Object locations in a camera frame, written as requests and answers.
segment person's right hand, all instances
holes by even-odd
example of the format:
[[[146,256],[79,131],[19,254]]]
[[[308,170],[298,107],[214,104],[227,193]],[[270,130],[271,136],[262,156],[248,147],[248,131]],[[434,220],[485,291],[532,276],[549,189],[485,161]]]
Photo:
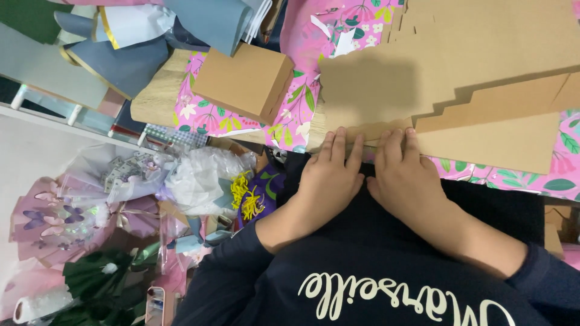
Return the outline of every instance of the person's right hand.
[[[376,178],[367,178],[371,196],[403,222],[440,212],[451,203],[443,192],[435,164],[419,155],[415,130],[407,128],[405,134],[403,151],[401,129],[383,132],[375,157]]]

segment white tissue paper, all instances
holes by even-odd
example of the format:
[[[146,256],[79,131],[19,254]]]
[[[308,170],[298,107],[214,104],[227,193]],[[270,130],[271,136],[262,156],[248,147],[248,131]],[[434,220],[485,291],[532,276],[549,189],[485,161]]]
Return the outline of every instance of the white tissue paper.
[[[233,218],[237,212],[229,205],[231,192],[224,182],[231,184],[232,178],[252,171],[255,164],[253,153],[239,157],[228,150],[202,147],[191,150],[188,156],[180,159],[175,172],[165,180],[165,186],[185,215],[224,215]]]

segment paper roll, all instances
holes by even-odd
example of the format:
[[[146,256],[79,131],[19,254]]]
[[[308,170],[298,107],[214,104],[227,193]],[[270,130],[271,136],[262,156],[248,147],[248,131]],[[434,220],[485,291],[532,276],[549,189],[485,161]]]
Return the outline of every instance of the paper roll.
[[[16,324],[27,323],[70,305],[73,302],[72,298],[66,284],[54,287],[39,295],[25,296],[16,303],[12,319]]]

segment navy sweatshirt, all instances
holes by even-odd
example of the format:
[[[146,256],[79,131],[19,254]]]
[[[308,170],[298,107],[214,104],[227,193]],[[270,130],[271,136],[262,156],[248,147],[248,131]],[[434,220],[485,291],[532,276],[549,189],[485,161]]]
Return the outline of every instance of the navy sweatshirt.
[[[580,273],[536,245],[502,281],[404,245],[316,233],[274,256],[254,225],[204,257],[173,326],[580,325]]]

